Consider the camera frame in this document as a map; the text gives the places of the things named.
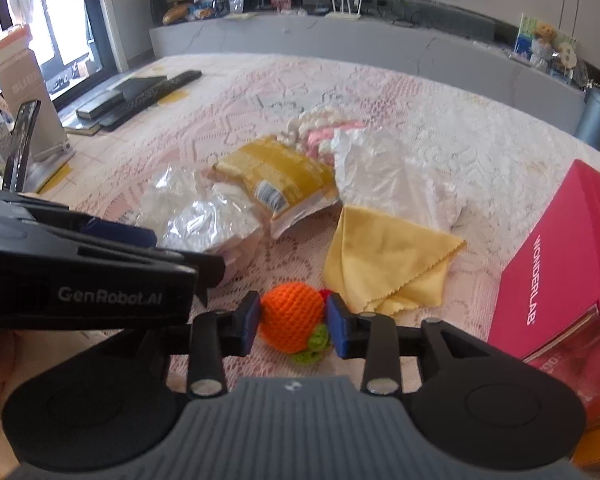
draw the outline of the crocheted orange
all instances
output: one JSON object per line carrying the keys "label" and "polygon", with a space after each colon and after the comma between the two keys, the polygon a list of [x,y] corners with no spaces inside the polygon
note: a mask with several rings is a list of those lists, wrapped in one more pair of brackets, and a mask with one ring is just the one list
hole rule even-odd
{"label": "crocheted orange", "polygon": [[295,354],[307,348],[314,328],[323,322],[324,301],[305,283],[285,283],[261,299],[260,335],[276,350]]}

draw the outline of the teddy bear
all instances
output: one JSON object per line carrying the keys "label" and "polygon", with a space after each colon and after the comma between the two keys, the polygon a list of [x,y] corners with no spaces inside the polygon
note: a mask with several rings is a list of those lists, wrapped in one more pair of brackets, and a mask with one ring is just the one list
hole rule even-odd
{"label": "teddy bear", "polygon": [[541,72],[549,68],[549,61],[554,53],[553,43],[558,36],[557,31],[548,23],[539,22],[534,31],[535,38],[531,42],[531,66]]}

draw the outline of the gray gripper base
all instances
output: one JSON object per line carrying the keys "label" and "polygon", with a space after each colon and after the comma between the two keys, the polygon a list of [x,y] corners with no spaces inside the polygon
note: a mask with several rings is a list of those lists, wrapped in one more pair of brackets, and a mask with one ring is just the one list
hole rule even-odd
{"label": "gray gripper base", "polygon": [[133,461],[94,473],[30,465],[10,480],[585,480],[567,460],[528,472],[466,465],[433,447],[396,399],[348,378],[245,378],[194,400],[171,433]]}

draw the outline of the pink crochet item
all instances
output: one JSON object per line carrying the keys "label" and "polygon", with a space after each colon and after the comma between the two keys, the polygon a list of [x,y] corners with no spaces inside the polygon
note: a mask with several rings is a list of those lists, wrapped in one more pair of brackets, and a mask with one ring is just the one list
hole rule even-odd
{"label": "pink crochet item", "polygon": [[354,128],[365,128],[366,124],[360,121],[348,121],[346,123],[336,124],[334,126],[329,126],[327,128],[321,128],[320,130],[312,130],[309,132],[307,136],[306,145],[307,150],[306,154],[311,158],[318,158],[318,147],[320,142],[323,140],[331,140],[333,139],[333,134],[335,129],[339,130],[352,130]]}

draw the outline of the white plastic bag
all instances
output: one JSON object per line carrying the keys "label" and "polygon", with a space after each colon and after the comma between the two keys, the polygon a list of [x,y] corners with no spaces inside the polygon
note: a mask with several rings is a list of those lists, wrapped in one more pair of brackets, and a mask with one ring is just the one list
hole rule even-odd
{"label": "white plastic bag", "polygon": [[342,203],[375,209],[449,232],[466,201],[383,130],[334,131],[331,141]]}
{"label": "white plastic bag", "polygon": [[240,187],[172,165],[152,178],[136,225],[153,229],[160,247],[221,255],[223,283],[249,265],[264,236],[256,209]]}

